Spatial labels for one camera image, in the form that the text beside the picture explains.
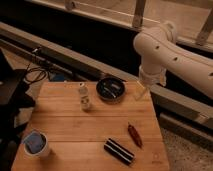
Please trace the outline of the white wrist tool mount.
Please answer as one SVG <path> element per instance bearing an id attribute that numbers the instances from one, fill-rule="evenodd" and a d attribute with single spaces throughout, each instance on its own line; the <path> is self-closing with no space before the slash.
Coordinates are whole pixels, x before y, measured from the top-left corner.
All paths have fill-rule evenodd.
<path id="1" fill-rule="evenodd" d="M 163 69 L 160 73 L 157 74 L 148 74 L 142 67 L 139 67 L 139 76 L 138 80 L 142 85 L 137 85 L 134 93 L 134 98 L 136 101 L 139 101 L 148 91 L 147 87 L 150 87 L 155 84 L 160 84 L 162 86 L 166 85 L 166 70 Z"/>

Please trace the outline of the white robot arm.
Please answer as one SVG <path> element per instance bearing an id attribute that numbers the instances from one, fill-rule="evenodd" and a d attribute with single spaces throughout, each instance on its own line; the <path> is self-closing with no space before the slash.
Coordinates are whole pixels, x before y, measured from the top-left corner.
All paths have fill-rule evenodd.
<path id="1" fill-rule="evenodd" d="M 139 81 L 145 87 L 165 85 L 165 73 L 170 71 L 213 99 L 213 60 L 178 47 L 176 38 L 172 22 L 142 30 L 135 36 L 134 49 L 141 56 Z"/>

